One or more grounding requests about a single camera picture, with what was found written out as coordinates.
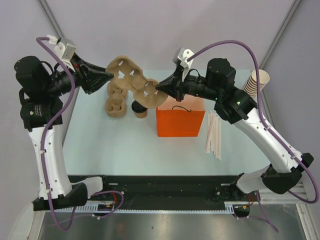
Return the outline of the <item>orange paper bag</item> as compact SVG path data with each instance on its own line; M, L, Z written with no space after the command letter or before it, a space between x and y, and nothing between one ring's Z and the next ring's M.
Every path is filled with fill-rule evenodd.
M202 98L186 95L181 102L172 97L156 108L158 137L197 137L205 115Z

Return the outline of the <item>single pulp cup carrier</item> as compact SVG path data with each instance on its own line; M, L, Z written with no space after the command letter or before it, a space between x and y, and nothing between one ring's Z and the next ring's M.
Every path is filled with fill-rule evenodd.
M117 56L108 64L106 71L114 75L112 81L118 87L131 91L134 100L147 109L159 107L168 98L166 93L156 89L159 83L146 78L143 70L127 56Z

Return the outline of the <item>black coffee cup lid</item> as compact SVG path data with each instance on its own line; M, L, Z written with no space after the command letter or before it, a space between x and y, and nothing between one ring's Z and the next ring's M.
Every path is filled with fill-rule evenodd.
M142 114L146 112L148 109L144 106L142 106L139 102L136 100L131 104L131 109L136 113L136 114Z

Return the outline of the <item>single brown paper cup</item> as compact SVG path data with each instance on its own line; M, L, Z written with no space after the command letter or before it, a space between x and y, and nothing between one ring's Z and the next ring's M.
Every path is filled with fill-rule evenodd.
M135 116L139 119L143 119L148 115L148 111L135 112Z

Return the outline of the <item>stack of paper cups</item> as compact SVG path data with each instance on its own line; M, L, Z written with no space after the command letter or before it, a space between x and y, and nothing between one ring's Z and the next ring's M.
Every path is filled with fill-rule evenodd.
M270 76L266 71L259 69L257 73L256 70L253 70L245 81L242 90L254 99L258 95L258 91L261 92L269 81Z

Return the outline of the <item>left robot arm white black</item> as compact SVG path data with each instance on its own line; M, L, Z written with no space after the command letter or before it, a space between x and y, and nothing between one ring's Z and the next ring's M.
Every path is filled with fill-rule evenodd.
M111 188L101 177L87 177L71 183L62 150L63 118L50 120L65 104L60 96L69 93L72 83L65 71L51 73L45 62L26 56L14 65L19 91L20 117L32 141L39 174L38 197L32 202L34 211L58 210L84 206L91 195L100 200L110 196Z

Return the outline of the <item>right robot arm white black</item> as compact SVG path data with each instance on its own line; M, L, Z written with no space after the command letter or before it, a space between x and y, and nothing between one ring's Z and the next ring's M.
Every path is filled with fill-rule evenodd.
M180 102L185 95L212 100L218 116L244 132L264 153L270 164L255 172L242 173L231 184L230 194L242 201L250 192L269 189L284 194L302 178L304 171L294 158L309 167L314 158L292 148L290 154L278 138L272 135L272 126L260 120L258 105L248 93L234 86L236 70L225 58L211 59L205 76L183 75L182 66L161 81L155 88Z

